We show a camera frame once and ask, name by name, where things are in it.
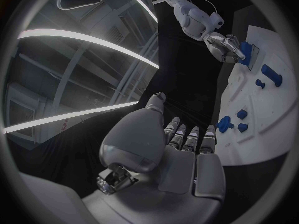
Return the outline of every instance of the blue object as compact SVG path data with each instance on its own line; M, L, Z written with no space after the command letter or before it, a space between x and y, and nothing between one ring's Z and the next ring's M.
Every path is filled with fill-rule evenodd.
M270 80L274 82L274 84L278 87L282 84L283 78L281 75L277 74L274 70L272 70L269 66L264 64L262 66L262 73L267 76Z
M244 119L247 116L247 112L243 109L241 109L238 113L237 113L237 117L239 119Z
M262 89L265 87L265 83L261 82L261 80L256 80L256 85L262 87Z
M248 129L248 125L247 125L247 124L243 124L243 123L241 123L241 124L238 125L238 130L239 130L241 133L243 133L243 132L246 131L247 129Z
M225 116L220 120L220 123L216 124L216 127L219 128L221 133L225 133L228 128L234 128L234 125L230 122L230 117Z
M239 59L239 63L249 66L250 59L251 59L251 52L252 52L252 45L247 43L246 41L242 41L240 44L240 50L244 53L245 59Z

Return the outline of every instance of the humanoid robot arm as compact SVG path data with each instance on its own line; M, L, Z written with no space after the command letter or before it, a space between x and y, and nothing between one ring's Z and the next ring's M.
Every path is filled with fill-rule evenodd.
M234 35L225 37L214 32L224 24L219 14L214 12L209 16L187 0L165 1L174 8L174 15L183 32L196 41L204 41L218 61L237 63L238 59L245 59L245 55L239 49L238 39Z

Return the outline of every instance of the blue shape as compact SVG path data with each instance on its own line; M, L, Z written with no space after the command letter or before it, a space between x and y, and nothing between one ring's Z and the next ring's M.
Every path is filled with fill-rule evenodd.
M262 87L262 89L265 87L265 83L261 82L261 80L256 80L256 85Z
M277 74L274 70L272 70L269 66L264 64L262 66L262 73L267 76L270 80L274 82L274 84L278 87L282 84L283 78L281 75Z
M246 41L242 41L240 44L240 50L244 53L245 59L244 60L239 59L239 63L245 66L249 66L250 59L251 59L252 45L250 45Z
M238 125L238 130L239 130L241 133L243 133L243 132L246 131L247 129L248 129L248 125L247 125L247 124L243 124L243 123L241 123L241 124Z
M216 124L216 127L219 128L221 133L225 133L228 128L234 128L234 125L230 122L230 117L225 116L218 124Z
M247 116L247 112L243 109L241 109L238 113L237 113L237 117L239 119L244 119Z

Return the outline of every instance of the curved light strip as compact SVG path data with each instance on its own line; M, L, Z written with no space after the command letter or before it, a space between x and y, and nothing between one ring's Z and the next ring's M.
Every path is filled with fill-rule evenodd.
M158 23L158 19L156 18L156 16L151 12L151 10L149 10L149 8L147 6L145 6L142 1L140 0L135 0L136 2L138 2L152 17L153 19Z
M5 128L3 130L3 133L4 134L5 133L11 133L11 132L18 131L18 130L21 130L21 129L31 128L31 127L35 127L35 126L38 126L38 125L51 123L51 122L55 122L55 121L59 121L59 120L67 119L67 118L74 118L74 117L78 117L78 116L82 116L82 115L87 115L87 114L90 114L90 113L96 113L96 112L107 111L107 110L112 110L112 109L116 109L116 108L131 106L131 105L136 104L137 102L138 101L128 102L128 103L124 103L124 104L118 104L118 105L112 105L112 106L106 106L106 107L99 107L99 108L94 108L94 109L85 110L85 111L66 113L66 114L57 115L57 116L53 116L53 117L49 117L49 118L42 118L42 119L34 120L34 121L31 121L31 122L21 123L21 124L17 124L17 125L14 125L14 126L10 126L8 128Z
M95 44L99 44L99 45L106 46L106 47L112 48L114 50L123 52L127 55L133 56L133 57L135 57L141 61L144 61L144 62L148 63L149 65L154 66L159 69L159 66L150 60L148 60L132 51L129 51L121 46L115 45L111 42L104 41L102 39L99 39L99 38L96 38L93 36L88 36L88 35L84 35L81 33L72 32L72 31L64 31L64 30L36 29L36 30L23 31L20 34L20 36L18 37L18 39L25 38L25 37L32 37L32 36L60 36L60 37L74 38L74 39L92 42Z

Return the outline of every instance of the white curved surface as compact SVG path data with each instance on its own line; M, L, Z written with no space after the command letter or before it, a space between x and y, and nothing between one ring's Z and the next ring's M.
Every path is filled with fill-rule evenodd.
M296 79L288 53L277 33L254 26L248 27L246 41L259 48L251 71L237 63L222 94L218 122L229 116L233 129L225 133L216 130L218 154L223 166L254 164L278 157L289 151L296 133L298 103ZM279 87L261 73L267 64L281 74ZM264 89L255 85L260 79ZM243 120L237 118L240 109L247 111ZM248 125L241 133L238 124Z

